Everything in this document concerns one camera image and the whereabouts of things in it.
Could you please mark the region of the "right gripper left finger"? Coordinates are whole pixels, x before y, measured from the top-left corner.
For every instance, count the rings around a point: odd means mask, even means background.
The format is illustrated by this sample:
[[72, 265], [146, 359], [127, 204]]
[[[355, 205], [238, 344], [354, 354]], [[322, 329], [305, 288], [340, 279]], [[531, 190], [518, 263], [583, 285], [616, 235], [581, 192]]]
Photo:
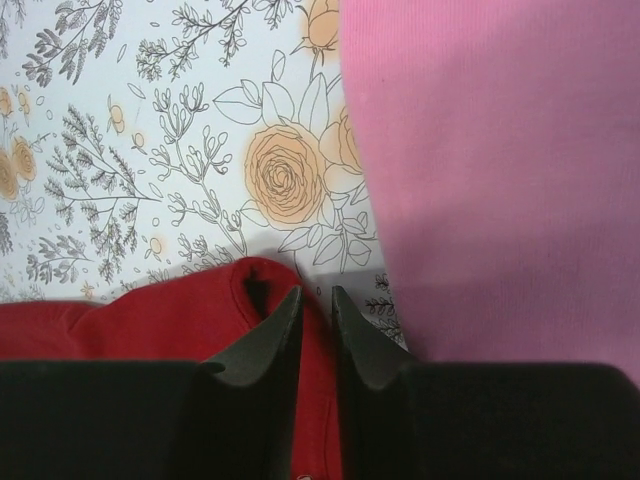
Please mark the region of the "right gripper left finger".
[[7, 361], [5, 479], [287, 479], [303, 295], [203, 362]]

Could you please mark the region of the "red t shirt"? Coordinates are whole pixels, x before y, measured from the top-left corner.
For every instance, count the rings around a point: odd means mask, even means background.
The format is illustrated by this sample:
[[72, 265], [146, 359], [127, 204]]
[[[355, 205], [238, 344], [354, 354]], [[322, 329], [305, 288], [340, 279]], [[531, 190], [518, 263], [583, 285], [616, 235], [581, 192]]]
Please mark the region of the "red t shirt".
[[[129, 291], [106, 305], [33, 301], [1, 307], [4, 360], [203, 361], [273, 313], [300, 278], [246, 257]], [[304, 293], [291, 476], [342, 478], [334, 347], [315, 295]]]

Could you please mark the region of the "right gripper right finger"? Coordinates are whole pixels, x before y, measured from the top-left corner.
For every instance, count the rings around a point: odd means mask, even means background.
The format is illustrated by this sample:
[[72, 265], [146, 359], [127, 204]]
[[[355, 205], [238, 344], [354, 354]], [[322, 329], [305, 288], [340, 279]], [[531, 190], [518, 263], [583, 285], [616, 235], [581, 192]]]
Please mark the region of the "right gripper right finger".
[[635, 479], [639, 391], [597, 363], [422, 363], [332, 292], [347, 479]]

